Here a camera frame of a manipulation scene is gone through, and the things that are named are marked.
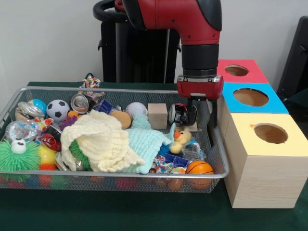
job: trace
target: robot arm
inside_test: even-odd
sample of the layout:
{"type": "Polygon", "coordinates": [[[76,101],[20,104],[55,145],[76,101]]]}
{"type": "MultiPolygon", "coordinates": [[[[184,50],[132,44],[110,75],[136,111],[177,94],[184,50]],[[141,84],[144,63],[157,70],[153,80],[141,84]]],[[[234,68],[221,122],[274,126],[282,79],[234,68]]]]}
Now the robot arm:
{"type": "Polygon", "coordinates": [[[220,0],[122,1],[135,28],[178,31],[183,67],[183,76],[178,79],[180,96],[218,99],[223,86],[222,78],[217,76],[220,0]]]}

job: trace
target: wire mesh basket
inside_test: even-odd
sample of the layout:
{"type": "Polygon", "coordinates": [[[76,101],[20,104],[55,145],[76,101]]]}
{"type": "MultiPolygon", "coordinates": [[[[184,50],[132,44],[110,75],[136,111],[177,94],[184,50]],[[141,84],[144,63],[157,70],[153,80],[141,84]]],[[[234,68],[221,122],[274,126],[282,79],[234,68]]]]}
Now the wire mesh basket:
{"type": "MultiPolygon", "coordinates": [[[[11,121],[19,102],[41,99],[46,103],[61,99],[70,102],[80,88],[26,87],[18,90],[10,99],[0,114],[0,138],[4,139],[5,129],[11,121]]],[[[165,90],[119,90],[92,89],[104,91],[101,97],[113,105],[126,108],[131,102],[166,103],[169,108],[173,103],[186,103],[179,97],[177,91],[165,90]]],[[[86,171],[19,171],[13,173],[0,172],[0,188],[14,189],[54,189],[54,190],[92,190],[92,191],[139,191],[139,192],[180,192],[180,193],[210,193],[221,178],[227,176],[229,165],[221,141],[220,133],[210,121],[207,102],[194,102],[198,110],[197,124],[202,131],[192,135],[200,142],[205,152],[206,161],[212,166],[214,174],[156,174],[146,175],[136,173],[103,173],[86,171]]],[[[170,127],[161,130],[169,132],[170,127]]]]}

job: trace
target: metal basket rim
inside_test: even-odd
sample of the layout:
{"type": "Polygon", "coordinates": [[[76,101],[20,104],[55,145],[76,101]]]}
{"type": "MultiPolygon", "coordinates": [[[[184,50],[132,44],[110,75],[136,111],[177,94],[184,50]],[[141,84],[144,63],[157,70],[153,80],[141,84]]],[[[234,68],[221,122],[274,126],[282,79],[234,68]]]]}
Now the metal basket rim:
{"type": "MultiPolygon", "coordinates": [[[[66,87],[33,87],[27,86],[18,89],[11,97],[7,105],[4,107],[0,114],[0,121],[4,119],[9,109],[12,107],[13,102],[26,90],[71,90],[71,91],[105,91],[105,92],[132,92],[132,93],[156,93],[156,94],[177,94],[176,90],[136,90],[136,89],[87,89],[87,88],[66,88],[66,87]]],[[[46,170],[28,170],[17,172],[3,172],[0,174],[28,174],[28,175],[62,175],[62,176],[96,176],[96,177],[127,177],[127,178],[181,178],[181,179],[221,179],[228,175],[229,164],[224,149],[224,145],[220,136],[220,132],[217,127],[212,128],[217,139],[217,145],[219,148],[219,154],[223,163],[224,172],[221,174],[138,174],[138,173],[110,173],[110,172],[85,172],[85,171],[46,171],[46,170]]]]}

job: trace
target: wooden box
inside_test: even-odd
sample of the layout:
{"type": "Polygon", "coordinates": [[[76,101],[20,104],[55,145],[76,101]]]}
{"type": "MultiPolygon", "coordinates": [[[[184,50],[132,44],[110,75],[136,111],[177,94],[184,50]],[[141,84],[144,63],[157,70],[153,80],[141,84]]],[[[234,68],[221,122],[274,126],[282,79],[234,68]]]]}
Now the wooden box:
{"type": "Polygon", "coordinates": [[[288,114],[270,84],[225,82],[218,100],[218,127],[223,139],[231,112],[288,114]]]}
{"type": "Polygon", "coordinates": [[[251,59],[220,59],[217,73],[223,76],[225,82],[268,83],[255,60],[251,59]]]}
{"type": "Polygon", "coordinates": [[[167,106],[165,103],[148,103],[149,123],[152,129],[167,128],[167,106]]]}
{"type": "Polygon", "coordinates": [[[293,208],[308,177],[308,141],[288,114],[231,113],[225,134],[233,208],[293,208]]]}

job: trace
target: yellow cloth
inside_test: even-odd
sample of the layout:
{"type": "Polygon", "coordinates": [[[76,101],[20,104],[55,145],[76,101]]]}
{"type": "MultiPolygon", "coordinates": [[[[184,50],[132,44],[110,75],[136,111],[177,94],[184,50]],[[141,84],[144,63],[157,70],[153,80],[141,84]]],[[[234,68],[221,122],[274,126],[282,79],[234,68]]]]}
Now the yellow cloth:
{"type": "Polygon", "coordinates": [[[81,151],[89,158],[93,171],[116,172],[131,165],[144,164],[130,147],[128,132],[121,123],[103,112],[92,110],[61,134],[62,158],[72,171],[76,171],[69,146],[76,139],[81,151]]]}

